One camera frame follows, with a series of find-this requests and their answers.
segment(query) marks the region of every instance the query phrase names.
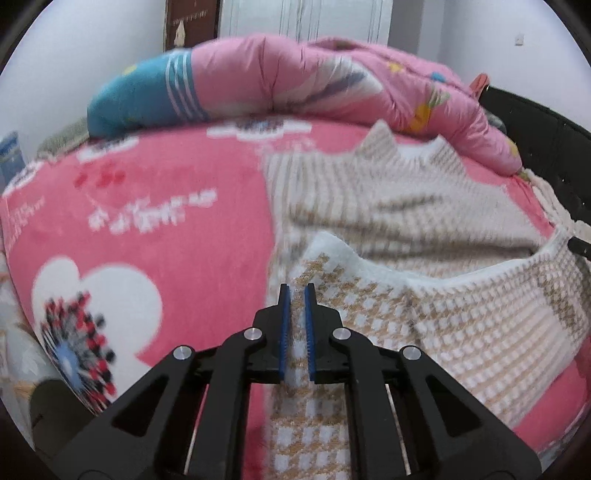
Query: knitted blanket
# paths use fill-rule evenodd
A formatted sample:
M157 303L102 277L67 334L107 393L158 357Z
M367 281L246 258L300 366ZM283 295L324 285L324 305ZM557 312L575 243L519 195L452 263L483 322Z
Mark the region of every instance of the knitted blanket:
M295 287L268 478L349 477L343 388L307 374L310 281L346 326L386 348L420 346L510 427L588 334L591 275L568 234L543 245L500 188L468 178L445 140L408 160L378 123L354 152L272 155L264 172L277 236L269 303L279 283Z

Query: metal screw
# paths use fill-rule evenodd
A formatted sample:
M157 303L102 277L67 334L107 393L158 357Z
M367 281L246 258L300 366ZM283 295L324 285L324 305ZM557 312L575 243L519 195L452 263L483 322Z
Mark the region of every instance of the metal screw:
M348 340L351 338L351 330L343 327L335 328L333 330L333 337L335 337L337 340Z
M262 337L262 331L258 328L247 328L244 330L244 338L247 340L258 340Z
M177 360L186 360L192 354L193 354L193 350L191 349L191 347L183 345L183 346L178 346L174 349L173 357L175 357Z
M402 350L404 358L408 360L418 360L421 358L421 351L415 346L408 346Z

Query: pink comforter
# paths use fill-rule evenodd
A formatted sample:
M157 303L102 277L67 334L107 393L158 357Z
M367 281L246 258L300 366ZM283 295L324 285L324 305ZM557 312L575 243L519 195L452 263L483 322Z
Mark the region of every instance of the pink comforter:
M365 125L384 119L397 132L442 135L458 153L499 175L522 166L515 144L489 126L455 73L403 51L256 35L195 48L191 64L202 107L214 117L289 109Z
M272 35L225 38L132 66L88 108L91 136L270 112L322 116L419 137L442 135L502 176L521 168L515 144L490 127L448 67L342 39L299 44Z

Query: pink blanket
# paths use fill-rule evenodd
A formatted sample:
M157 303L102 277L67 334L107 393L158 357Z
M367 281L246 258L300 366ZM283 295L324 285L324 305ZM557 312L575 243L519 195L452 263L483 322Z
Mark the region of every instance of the pink blanket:
M502 176L516 173L515 144L490 127L469 87L448 67L342 39L299 44L253 35L176 50L132 66L88 108L92 136L138 127L269 112L315 115L393 131L442 135Z
M264 306L274 244L260 159L283 150L339 153L367 131L246 120L131 135L30 164L2 195L8 262L25 314L81 400L100 411L175 346L205 349L249 326ZM465 164L551 232L527 183ZM554 405L583 401L586 380L572 373ZM260 478L264 397L260 388L252 395L246 478ZM566 410L540 411L518 429L535 447L541 421L551 425L544 439L572 421Z

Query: wooden door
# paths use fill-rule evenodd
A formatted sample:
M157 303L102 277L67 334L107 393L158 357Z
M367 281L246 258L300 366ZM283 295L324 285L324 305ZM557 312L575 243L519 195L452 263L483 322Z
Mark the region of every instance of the wooden door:
M183 47L216 38L218 20L219 0L167 0L164 49L175 47L179 27L184 31Z

